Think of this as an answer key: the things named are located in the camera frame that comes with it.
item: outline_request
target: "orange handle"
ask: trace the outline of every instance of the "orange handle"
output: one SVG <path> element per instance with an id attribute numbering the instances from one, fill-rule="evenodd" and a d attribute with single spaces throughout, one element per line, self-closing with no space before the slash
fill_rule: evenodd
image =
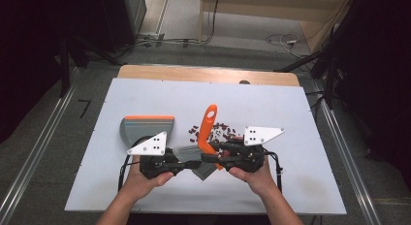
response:
<path id="1" fill-rule="evenodd" d="M 202 126 L 200 127 L 200 133 L 198 137 L 199 148 L 204 153 L 215 154 L 214 148 L 207 142 L 208 136 L 211 133 L 211 129 L 214 126 L 215 117 L 217 116 L 217 106 L 210 105 L 206 111 L 203 118 Z M 223 167 L 219 164 L 215 164 L 217 169 L 221 170 Z"/>

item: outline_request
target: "desk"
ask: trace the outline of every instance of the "desk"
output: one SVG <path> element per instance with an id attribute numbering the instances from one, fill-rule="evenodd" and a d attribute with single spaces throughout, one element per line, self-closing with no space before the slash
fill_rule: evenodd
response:
<path id="1" fill-rule="evenodd" d="M 309 38 L 307 44 L 313 52 L 327 39 L 331 28 L 345 16 L 350 1 L 218 0 L 217 13 L 299 20 L 305 38 Z M 203 12 L 213 13 L 214 5 L 215 0 L 201 0 L 199 40 L 203 33 Z"/>
<path id="2" fill-rule="evenodd" d="M 238 80 L 261 85 L 238 84 Z M 281 86 L 269 85 L 270 81 Z M 191 145 L 187 124 L 190 128 L 200 124 L 206 107 L 212 103 L 219 108 L 216 122 L 230 124 L 239 133 L 246 124 L 285 128 L 285 133 L 266 143 L 265 148 L 279 156 L 284 168 L 283 193 L 297 213 L 346 213 L 296 76 L 165 66 L 123 66 L 112 81 L 66 210 L 105 210 L 115 196 L 127 149 L 118 126 L 125 115 L 174 115 L 168 141 L 173 148 Z M 261 214 L 265 208 L 246 183 L 225 170 L 216 171 L 205 181 L 186 170 L 138 201 L 133 211 Z"/>

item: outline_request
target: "gray floor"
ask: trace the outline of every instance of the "gray floor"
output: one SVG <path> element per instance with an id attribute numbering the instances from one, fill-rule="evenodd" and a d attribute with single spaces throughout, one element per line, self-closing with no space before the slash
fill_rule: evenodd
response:
<path id="1" fill-rule="evenodd" d="M 171 27 L 168 25 L 172 24 L 172 22 L 168 24 L 169 21 L 169 19 L 165 19 L 162 28 L 166 35 L 173 34 L 172 28 L 168 28 Z M 278 33 L 277 31 L 280 33 L 285 31 L 300 32 L 293 22 L 277 27 L 281 27 L 280 30 L 272 30 L 272 34 Z M 216 35 L 220 40 L 224 39 L 224 35 L 221 35 L 223 31 L 220 29 L 220 35 Z M 248 30 L 236 35 L 244 37 L 243 35 L 249 32 L 253 31 Z M 189 38 L 182 36 L 183 33 L 180 34 L 181 36 L 178 35 L 178 38 Z M 264 41 L 264 35 L 259 36 L 260 42 L 251 42 L 253 46 L 250 46 L 249 49 L 242 45 L 236 45 L 238 39 L 230 39 L 230 42 L 226 42 L 224 47 L 213 43 L 208 46 L 190 46 L 188 48 L 163 44 L 159 48 L 135 47 L 122 56 L 120 60 L 129 64 L 230 67 L 254 71 L 280 69 L 296 61 L 296 57 L 285 51 L 284 48 L 279 46 L 272 48 L 267 44 Z M 246 36 L 242 39 L 253 39 L 250 37 Z M 262 48 L 263 43 L 268 45 L 270 49 Z M 300 54 L 306 54 L 306 50 L 306 47 L 302 47 L 299 50 Z M 97 221 L 101 215 L 100 212 L 66 212 L 64 207 L 111 80 L 116 77 L 118 70 L 118 66 L 112 66 L 104 60 L 93 61 L 87 69 L 79 69 L 79 80 L 70 103 L 62 114 L 43 158 L 17 204 L 9 224 L 92 224 Z M 296 69 L 293 73 L 299 76 L 300 84 L 306 92 L 316 90 L 313 79 L 309 77 L 307 66 Z M 57 83 L 24 118 L 13 135 L 0 144 L 1 195 L 6 195 L 11 183 L 41 135 L 58 102 L 59 90 L 60 84 Z M 86 112 L 84 112 L 85 104 L 80 100 L 91 101 Z M 315 95 L 307 96 L 307 100 L 312 105 L 316 102 L 317 97 Z M 338 124 L 363 176 L 369 194 L 375 202 L 382 224 L 411 224 L 411 218 L 409 218 L 411 193 L 404 184 L 400 173 L 388 163 L 364 158 L 366 146 L 355 119 L 348 111 L 344 110 L 344 107 L 337 100 L 334 100 L 334 106 Z M 366 224 L 352 183 L 336 148 L 332 132 L 321 110 L 318 113 L 318 129 L 348 212 L 347 215 L 324 216 L 323 224 Z M 301 219 L 305 224 L 309 224 L 312 217 L 302 215 Z"/>

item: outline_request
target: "white table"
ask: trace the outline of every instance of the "white table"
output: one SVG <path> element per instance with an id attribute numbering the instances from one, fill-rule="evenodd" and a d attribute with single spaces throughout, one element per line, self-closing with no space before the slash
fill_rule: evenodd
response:
<path id="1" fill-rule="evenodd" d="M 284 127 L 285 133 L 265 148 L 279 156 L 283 194 L 296 213 L 346 213 L 301 87 L 132 79 L 112 81 L 65 210 L 102 211 L 115 196 L 127 149 L 119 135 L 125 115 L 173 115 L 168 146 L 176 147 L 192 144 L 187 131 L 201 124 L 210 104 L 218 106 L 216 121 L 230 124 L 238 133 L 246 125 Z M 274 161 L 270 164 L 274 174 Z M 133 211 L 265 213 L 248 185 L 225 170 L 205 181 L 185 170 L 138 201 Z"/>

